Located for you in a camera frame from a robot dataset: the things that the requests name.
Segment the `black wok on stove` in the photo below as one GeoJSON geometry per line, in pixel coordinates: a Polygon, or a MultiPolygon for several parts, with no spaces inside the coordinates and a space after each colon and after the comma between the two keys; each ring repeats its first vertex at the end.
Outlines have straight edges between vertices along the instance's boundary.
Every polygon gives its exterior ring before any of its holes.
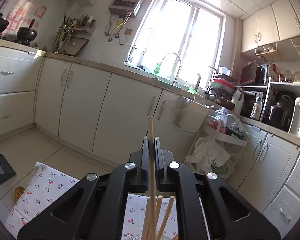
{"type": "Polygon", "coordinates": [[[32,19],[28,27],[20,27],[17,32],[17,42],[26,46],[30,46],[31,42],[37,37],[37,31],[32,27],[35,23],[35,19],[32,19]]]}

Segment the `chrome kitchen faucet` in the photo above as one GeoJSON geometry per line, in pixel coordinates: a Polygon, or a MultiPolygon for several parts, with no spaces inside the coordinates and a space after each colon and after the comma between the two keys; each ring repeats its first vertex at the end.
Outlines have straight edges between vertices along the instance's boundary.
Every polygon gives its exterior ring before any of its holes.
{"type": "Polygon", "coordinates": [[[167,67],[167,69],[162,73],[162,76],[165,79],[168,79],[172,81],[173,85],[177,84],[179,73],[181,70],[181,58],[178,53],[175,52],[168,52],[162,59],[162,63],[164,64],[164,67],[167,67]],[[166,57],[169,57],[170,55],[174,55],[175,59],[170,59],[168,63],[165,62],[166,57]]]}

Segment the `stacked bowls and plates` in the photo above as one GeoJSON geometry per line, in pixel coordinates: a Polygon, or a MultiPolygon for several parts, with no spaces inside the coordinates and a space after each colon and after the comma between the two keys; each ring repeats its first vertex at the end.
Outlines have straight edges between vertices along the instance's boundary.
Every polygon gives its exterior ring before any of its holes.
{"type": "Polygon", "coordinates": [[[206,92],[207,100],[216,103],[230,111],[235,107],[232,103],[232,96],[235,92],[237,80],[226,74],[217,74],[208,82],[206,92]]]}

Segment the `wall utensil rack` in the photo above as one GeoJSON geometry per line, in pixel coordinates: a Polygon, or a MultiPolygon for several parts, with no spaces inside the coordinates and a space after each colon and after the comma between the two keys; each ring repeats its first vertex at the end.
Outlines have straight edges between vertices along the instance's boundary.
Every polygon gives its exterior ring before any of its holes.
{"type": "Polygon", "coordinates": [[[63,15],[63,22],[57,33],[52,37],[49,52],[77,56],[80,50],[89,42],[82,34],[93,35],[95,31],[95,19],[92,15],[82,15],[72,18],[70,14],[63,15]]]}

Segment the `wooden chopstick one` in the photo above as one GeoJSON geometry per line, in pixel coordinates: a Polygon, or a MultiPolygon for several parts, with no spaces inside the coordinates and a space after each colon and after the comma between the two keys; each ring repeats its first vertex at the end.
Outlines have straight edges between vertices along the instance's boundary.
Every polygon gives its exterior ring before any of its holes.
{"type": "Polygon", "coordinates": [[[146,240],[147,239],[147,232],[148,232],[148,227],[149,227],[150,216],[151,216],[151,197],[147,197],[147,203],[146,203],[145,217],[144,217],[144,221],[143,221],[141,240],[146,240]]]}

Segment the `green dish soap bottle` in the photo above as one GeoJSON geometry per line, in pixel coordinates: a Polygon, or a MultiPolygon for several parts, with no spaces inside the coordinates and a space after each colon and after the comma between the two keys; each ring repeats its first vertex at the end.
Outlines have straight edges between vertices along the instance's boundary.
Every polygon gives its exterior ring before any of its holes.
{"type": "Polygon", "coordinates": [[[161,64],[162,64],[162,62],[157,63],[157,65],[156,65],[156,67],[155,67],[155,69],[154,69],[154,74],[155,74],[155,75],[158,75],[158,74],[159,74],[160,68],[161,68],[161,64]]]}

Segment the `wooden chopstick four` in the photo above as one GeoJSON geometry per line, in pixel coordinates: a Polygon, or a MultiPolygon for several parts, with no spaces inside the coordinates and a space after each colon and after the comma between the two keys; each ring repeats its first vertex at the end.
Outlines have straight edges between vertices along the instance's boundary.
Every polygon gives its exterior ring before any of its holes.
{"type": "Polygon", "coordinates": [[[171,240],[178,240],[178,237],[179,237],[179,234],[176,233],[176,234],[171,238],[171,240]]]}

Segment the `wooden chopstick five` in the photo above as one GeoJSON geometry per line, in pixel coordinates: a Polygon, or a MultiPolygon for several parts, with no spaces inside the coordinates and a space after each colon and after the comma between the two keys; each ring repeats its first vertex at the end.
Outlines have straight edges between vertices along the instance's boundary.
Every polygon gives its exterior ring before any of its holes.
{"type": "Polygon", "coordinates": [[[148,116],[148,140],[149,140],[149,196],[151,197],[151,216],[149,219],[148,239],[155,239],[155,207],[156,207],[156,182],[154,160],[154,131],[153,116],[148,116]]]}

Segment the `yellow slipper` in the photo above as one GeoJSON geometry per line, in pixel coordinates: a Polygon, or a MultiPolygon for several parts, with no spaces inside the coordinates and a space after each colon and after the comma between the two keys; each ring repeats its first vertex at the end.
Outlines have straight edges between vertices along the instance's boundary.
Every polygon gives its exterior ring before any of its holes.
{"type": "Polygon", "coordinates": [[[25,188],[22,187],[22,186],[18,186],[18,187],[15,188],[15,191],[14,191],[14,202],[15,203],[23,195],[24,191],[25,191],[25,188]]]}

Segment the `floral cherry tablecloth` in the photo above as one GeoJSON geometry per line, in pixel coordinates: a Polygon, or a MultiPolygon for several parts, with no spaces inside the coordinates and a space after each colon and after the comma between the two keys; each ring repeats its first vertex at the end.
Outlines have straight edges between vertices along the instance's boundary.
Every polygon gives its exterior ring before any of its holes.
{"type": "MultiPolygon", "coordinates": [[[[24,193],[20,196],[4,226],[17,237],[19,230],[30,220],[50,206],[62,194],[78,182],[78,179],[64,174],[44,163],[37,162],[24,193]]],[[[147,197],[128,194],[122,239],[141,235],[147,197]]]]}

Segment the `black kettle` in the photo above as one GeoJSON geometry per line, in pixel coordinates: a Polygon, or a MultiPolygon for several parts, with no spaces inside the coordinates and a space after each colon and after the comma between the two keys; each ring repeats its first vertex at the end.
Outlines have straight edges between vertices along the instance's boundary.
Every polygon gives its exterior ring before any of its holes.
{"type": "Polygon", "coordinates": [[[288,131],[292,114],[292,99],[287,94],[283,94],[274,105],[271,105],[266,121],[270,126],[288,131]]]}

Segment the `white hanging trash bin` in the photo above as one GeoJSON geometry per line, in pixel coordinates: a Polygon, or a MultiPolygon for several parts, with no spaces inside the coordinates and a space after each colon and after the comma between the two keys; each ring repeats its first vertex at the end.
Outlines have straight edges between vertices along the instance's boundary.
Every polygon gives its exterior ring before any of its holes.
{"type": "Polygon", "coordinates": [[[209,107],[186,97],[179,98],[175,105],[174,124],[184,133],[197,133],[206,118],[209,107]]]}

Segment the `white plastic jug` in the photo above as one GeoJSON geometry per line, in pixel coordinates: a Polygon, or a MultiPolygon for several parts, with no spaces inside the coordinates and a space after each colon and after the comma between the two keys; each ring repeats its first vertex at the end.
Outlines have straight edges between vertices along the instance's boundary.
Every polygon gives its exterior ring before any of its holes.
{"type": "Polygon", "coordinates": [[[239,88],[239,90],[236,90],[233,93],[231,102],[235,105],[232,112],[237,117],[240,117],[241,116],[240,113],[241,113],[241,110],[243,107],[243,102],[244,102],[244,88],[239,88]]]}

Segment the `wooden chopstick three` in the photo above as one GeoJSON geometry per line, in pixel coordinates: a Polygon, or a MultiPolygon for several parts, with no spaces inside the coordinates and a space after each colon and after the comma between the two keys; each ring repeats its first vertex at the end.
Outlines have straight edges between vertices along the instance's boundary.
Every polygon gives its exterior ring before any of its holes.
{"type": "Polygon", "coordinates": [[[160,229],[159,229],[158,234],[156,236],[156,240],[161,240],[161,237],[163,235],[165,226],[167,224],[167,221],[168,221],[168,218],[169,218],[172,206],[173,206],[174,199],[175,199],[175,196],[170,196],[169,201],[168,201],[168,205],[166,207],[166,211],[165,211],[165,214],[164,214],[164,218],[162,220],[160,229]]]}

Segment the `white rolling utility cart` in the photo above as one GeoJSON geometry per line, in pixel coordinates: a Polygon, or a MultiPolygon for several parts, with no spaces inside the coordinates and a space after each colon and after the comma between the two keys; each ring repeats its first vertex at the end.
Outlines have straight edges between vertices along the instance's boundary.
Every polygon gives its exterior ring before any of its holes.
{"type": "MultiPolygon", "coordinates": [[[[211,136],[215,141],[220,144],[229,154],[230,159],[226,162],[226,164],[219,168],[216,173],[221,176],[223,179],[228,179],[231,175],[235,173],[235,165],[237,164],[239,158],[243,153],[243,149],[248,144],[249,133],[245,132],[243,138],[240,139],[235,135],[227,135],[225,133],[221,133],[222,123],[220,120],[215,118],[214,116],[207,115],[205,118],[201,128],[199,129],[196,139],[194,143],[199,137],[211,136]]],[[[191,146],[191,149],[188,153],[190,155],[194,150],[194,143],[191,146]]]]}

